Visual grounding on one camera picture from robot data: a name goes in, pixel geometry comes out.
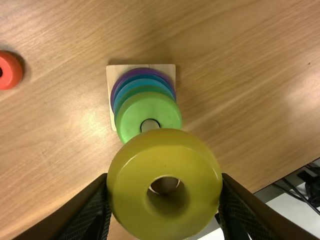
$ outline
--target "black cable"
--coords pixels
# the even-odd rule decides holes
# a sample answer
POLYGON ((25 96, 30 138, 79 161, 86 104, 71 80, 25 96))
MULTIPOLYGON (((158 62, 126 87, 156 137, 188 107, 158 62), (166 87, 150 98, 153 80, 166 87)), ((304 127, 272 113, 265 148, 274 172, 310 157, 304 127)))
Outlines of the black cable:
POLYGON ((312 171, 314 174, 320 176, 320 167, 312 166, 311 164, 307 164, 306 168, 308 168, 310 171, 312 171))
POLYGON ((273 183, 272 186, 274 186, 274 187, 277 188, 277 189, 280 189, 282 192, 290 195, 291 197, 293 197, 293 198, 295 198, 295 199, 297 199, 297 200, 299 200, 299 201, 301 201, 301 202, 305 202, 301 197, 299 197, 299 196, 297 196, 297 195, 294 195, 292 192, 286 190, 285 188, 283 188, 282 186, 280 186, 280 185, 278 185, 278 184, 276 184, 276 183, 273 183))
POLYGON ((299 192, 298 189, 296 189, 295 186, 293 186, 293 185, 291 184, 291 182, 289 182, 289 181, 288 181, 287 179, 285 179, 285 178, 282 178, 282 181, 283 181, 285 184, 287 184, 290 188, 292 188, 292 190, 295 191, 295 193, 298 194, 299 197, 302 198, 303 201, 310 206, 310 208, 312 208, 318 215, 320 215, 320 211, 319 211, 318 209, 316 209, 316 208, 308 201, 308 199, 306 199, 306 197, 305 197, 301 192, 299 192))

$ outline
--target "red-orange ring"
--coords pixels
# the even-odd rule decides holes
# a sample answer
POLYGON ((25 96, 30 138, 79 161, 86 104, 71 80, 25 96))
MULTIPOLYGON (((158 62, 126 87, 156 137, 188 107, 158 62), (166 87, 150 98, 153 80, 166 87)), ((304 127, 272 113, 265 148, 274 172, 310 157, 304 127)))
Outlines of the red-orange ring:
POLYGON ((0 51, 0 90, 13 88, 22 76, 22 67, 16 57, 7 51, 0 51))

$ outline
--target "wooden table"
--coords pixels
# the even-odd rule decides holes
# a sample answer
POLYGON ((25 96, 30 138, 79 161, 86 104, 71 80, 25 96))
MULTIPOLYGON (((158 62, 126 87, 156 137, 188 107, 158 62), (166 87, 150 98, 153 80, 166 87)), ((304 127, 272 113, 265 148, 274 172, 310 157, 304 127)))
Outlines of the wooden table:
MULTIPOLYGON (((0 49, 25 76, 0 92, 0 239, 100 174, 107 64, 177 64, 184 130, 252 192, 320 156, 318 0, 0 0, 0 49)), ((131 237, 117 223, 108 240, 131 237)))

